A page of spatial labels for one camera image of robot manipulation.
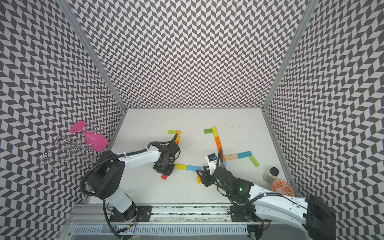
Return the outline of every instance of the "black and white wall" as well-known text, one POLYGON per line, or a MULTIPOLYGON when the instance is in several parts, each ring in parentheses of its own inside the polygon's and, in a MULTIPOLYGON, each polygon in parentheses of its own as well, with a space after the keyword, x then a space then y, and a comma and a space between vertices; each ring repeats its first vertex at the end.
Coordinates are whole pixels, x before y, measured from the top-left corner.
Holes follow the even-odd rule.
POLYGON ((36 157, 80 120, 110 139, 122 110, 54 0, 2 0, 0 31, 0 239, 51 239, 88 164, 36 157))
POLYGON ((129 108, 261 107, 308 0, 68 0, 129 108))
POLYGON ((267 113, 338 239, 384 239, 384 1, 321 0, 267 113))

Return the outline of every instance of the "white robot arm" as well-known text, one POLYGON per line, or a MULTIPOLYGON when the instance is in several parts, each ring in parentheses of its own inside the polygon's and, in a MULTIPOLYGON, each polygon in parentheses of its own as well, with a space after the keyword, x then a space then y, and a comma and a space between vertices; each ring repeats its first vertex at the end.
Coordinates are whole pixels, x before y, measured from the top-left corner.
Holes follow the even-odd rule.
MULTIPOLYGON (((97 196, 107 200, 126 221, 132 220, 136 214, 136 206, 119 187, 124 168, 132 169, 147 163, 155 163, 154 169, 166 176, 174 169, 175 154, 180 151, 174 141, 152 142, 146 149, 131 154, 116 155, 111 151, 104 152, 96 164, 81 181, 87 181, 95 193, 90 193, 80 186, 84 194, 97 196)), ((320 198, 310 196, 288 197, 243 179, 234 177, 224 167, 218 167, 217 159, 208 162, 204 170, 198 170, 202 183, 208 187, 216 185, 225 190, 233 203, 230 210, 233 214, 243 215, 248 221, 273 220, 302 231, 308 232, 313 240, 335 240, 336 218, 333 211, 320 198)))

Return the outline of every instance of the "decorative plate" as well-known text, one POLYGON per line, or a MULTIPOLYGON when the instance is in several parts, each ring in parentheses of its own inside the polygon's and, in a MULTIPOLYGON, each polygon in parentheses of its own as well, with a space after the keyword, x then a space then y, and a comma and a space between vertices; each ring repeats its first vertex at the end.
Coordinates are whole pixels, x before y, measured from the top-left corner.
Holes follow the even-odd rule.
POLYGON ((295 196, 295 192, 293 190, 293 187, 284 180, 275 180, 272 183, 272 191, 282 193, 282 194, 290 196, 290 197, 295 196))

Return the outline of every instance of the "beige block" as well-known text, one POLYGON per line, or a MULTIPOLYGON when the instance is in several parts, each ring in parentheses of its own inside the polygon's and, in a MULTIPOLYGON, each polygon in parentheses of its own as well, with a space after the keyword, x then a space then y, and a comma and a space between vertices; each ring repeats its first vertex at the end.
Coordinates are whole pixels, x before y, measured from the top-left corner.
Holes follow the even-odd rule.
POLYGON ((237 153, 235 153, 235 154, 225 155, 224 158, 225 158, 225 160, 227 161, 227 160, 238 159, 239 156, 237 155, 237 153))

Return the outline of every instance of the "mounting plate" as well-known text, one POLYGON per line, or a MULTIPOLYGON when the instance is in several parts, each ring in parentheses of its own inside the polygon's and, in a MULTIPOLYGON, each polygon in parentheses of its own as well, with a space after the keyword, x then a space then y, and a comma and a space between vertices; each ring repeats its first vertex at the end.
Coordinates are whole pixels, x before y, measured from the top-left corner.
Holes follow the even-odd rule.
MULTIPOLYGON (((152 206, 136 206, 137 210, 139 211, 137 214, 136 221, 137 222, 149 222, 149 218, 151 217, 152 212, 152 206)), ((124 220, 124 216, 122 213, 117 211, 116 208, 112 209, 111 216, 109 217, 110 222, 126 222, 124 220)))
POLYGON ((231 212, 232 222, 247 222, 248 219, 245 217, 245 211, 235 206, 229 207, 231 212))

